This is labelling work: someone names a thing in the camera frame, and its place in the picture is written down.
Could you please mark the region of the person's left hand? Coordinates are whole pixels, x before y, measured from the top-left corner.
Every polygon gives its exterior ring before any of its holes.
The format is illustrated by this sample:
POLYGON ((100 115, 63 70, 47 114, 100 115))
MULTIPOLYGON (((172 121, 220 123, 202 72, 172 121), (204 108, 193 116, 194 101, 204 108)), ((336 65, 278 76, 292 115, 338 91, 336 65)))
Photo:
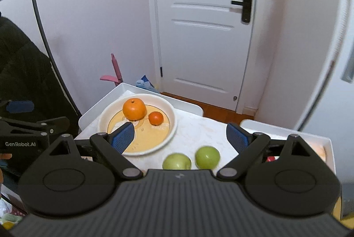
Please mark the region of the person's left hand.
POLYGON ((2 168, 4 166, 5 160, 9 160, 12 158, 12 154, 0 154, 1 168, 0 168, 0 183, 2 184, 4 181, 4 174, 2 168))

